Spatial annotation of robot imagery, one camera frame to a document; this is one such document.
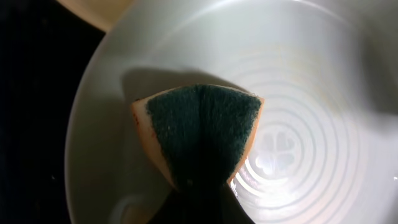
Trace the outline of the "mint plate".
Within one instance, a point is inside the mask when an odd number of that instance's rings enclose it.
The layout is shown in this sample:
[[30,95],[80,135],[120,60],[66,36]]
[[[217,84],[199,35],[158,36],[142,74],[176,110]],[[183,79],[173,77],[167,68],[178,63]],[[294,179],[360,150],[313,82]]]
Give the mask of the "mint plate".
[[[215,204],[181,202],[141,147],[133,101],[209,83],[264,98]],[[396,223],[396,1],[136,1],[76,93],[72,223]]]

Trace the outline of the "green yellow sponge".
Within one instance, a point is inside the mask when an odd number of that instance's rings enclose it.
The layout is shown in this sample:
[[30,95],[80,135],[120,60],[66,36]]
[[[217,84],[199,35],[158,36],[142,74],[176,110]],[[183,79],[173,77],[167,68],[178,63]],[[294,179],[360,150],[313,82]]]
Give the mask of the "green yellow sponge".
[[145,153],[181,192],[230,183],[254,143],[264,99],[235,88],[196,84],[131,104]]

